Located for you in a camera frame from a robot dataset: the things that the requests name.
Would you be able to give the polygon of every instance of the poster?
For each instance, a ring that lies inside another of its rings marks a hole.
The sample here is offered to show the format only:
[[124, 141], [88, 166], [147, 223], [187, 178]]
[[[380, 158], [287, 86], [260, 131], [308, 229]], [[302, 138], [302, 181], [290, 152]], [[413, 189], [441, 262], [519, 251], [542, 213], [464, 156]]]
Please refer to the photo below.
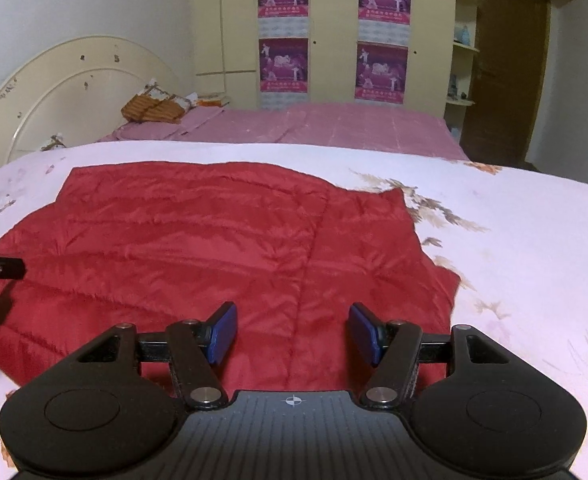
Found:
[[263, 108], [307, 101], [307, 38], [260, 40], [259, 56]]
[[407, 46], [411, 0], [359, 0], [359, 40]]
[[260, 38], [305, 38], [309, 0], [258, 0]]
[[403, 46], [358, 43], [356, 91], [365, 101], [402, 104], [408, 50]]

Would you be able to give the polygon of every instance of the ribbed gray surface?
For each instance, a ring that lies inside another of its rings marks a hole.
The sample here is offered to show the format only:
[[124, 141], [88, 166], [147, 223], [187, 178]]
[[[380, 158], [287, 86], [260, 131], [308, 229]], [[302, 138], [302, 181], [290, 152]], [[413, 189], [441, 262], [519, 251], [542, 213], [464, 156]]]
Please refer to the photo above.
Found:
[[[295, 405], [286, 402], [298, 397]], [[38, 478], [20, 474], [21, 480]], [[545, 480], [567, 480], [561, 473]], [[432, 460], [391, 413], [347, 392], [241, 392], [195, 413], [153, 460], [112, 480], [471, 480]]]

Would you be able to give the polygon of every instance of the red fabric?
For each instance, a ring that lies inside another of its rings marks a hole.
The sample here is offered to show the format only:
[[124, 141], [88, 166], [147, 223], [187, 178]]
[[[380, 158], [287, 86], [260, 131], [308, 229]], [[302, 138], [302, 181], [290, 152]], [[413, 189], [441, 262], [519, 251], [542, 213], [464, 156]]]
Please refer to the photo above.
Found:
[[0, 254], [27, 266], [13, 288], [0, 282], [0, 368], [18, 384], [116, 323], [159, 331], [232, 300], [228, 392], [358, 388], [369, 371], [349, 305], [444, 333], [458, 286], [421, 250], [400, 190], [266, 164], [77, 168]]

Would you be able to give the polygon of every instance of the blue gripper pad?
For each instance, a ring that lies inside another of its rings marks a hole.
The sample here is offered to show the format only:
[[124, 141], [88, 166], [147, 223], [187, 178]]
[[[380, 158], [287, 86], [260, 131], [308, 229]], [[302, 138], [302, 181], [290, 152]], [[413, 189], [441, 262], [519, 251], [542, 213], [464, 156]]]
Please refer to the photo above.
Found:
[[236, 337], [238, 327], [238, 312], [235, 304], [232, 304], [227, 311], [212, 326], [211, 341], [207, 347], [207, 361], [211, 365], [218, 365], [222, 362], [225, 354]]
[[383, 358], [377, 327], [354, 304], [349, 308], [347, 328], [363, 359], [371, 366], [377, 366]]

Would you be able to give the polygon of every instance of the white bed sheet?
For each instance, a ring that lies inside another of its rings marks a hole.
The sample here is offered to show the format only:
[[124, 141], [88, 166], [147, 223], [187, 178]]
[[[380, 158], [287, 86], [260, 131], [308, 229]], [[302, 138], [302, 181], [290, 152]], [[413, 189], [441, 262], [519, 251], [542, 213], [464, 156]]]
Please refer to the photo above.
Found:
[[[452, 324], [487, 333], [574, 394], [588, 416], [587, 185], [344, 148], [105, 142], [33, 153], [1, 168], [0, 237], [53, 202], [72, 168], [141, 160], [268, 162], [347, 189], [403, 186], [408, 206], [421, 218], [416, 231], [426, 253], [462, 277]], [[0, 372], [0, 406], [12, 388]], [[588, 433], [572, 471], [588, 480]], [[13, 472], [0, 456], [0, 480]]]

